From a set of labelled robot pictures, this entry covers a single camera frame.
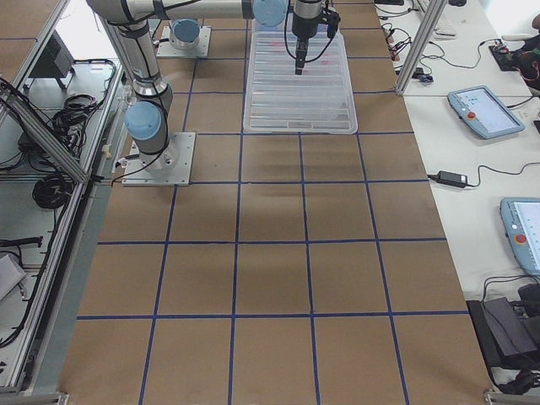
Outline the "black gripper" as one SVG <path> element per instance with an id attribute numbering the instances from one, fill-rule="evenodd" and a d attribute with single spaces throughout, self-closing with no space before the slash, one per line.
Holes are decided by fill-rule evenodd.
<path id="1" fill-rule="evenodd" d="M 308 41 L 316 35 L 320 24 L 327 27 L 327 37 L 332 39 L 338 31 L 340 15 L 326 1 L 299 0 L 293 6 L 292 32 L 298 38 L 294 56 L 294 74 L 301 75 L 305 67 Z"/>

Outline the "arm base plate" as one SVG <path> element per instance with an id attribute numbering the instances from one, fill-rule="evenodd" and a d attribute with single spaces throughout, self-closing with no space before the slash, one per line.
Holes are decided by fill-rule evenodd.
<path id="1" fill-rule="evenodd" d="M 191 42 L 179 40 L 171 33 L 170 26 L 165 26 L 157 50 L 160 59 L 206 59 L 208 57 L 211 27 L 202 26 L 198 37 Z"/>
<path id="2" fill-rule="evenodd" d="M 152 159 L 143 158 L 127 161 L 127 175 L 121 179 L 123 186 L 188 186 L 196 143 L 194 132 L 171 132 L 168 148 L 149 167 Z"/>

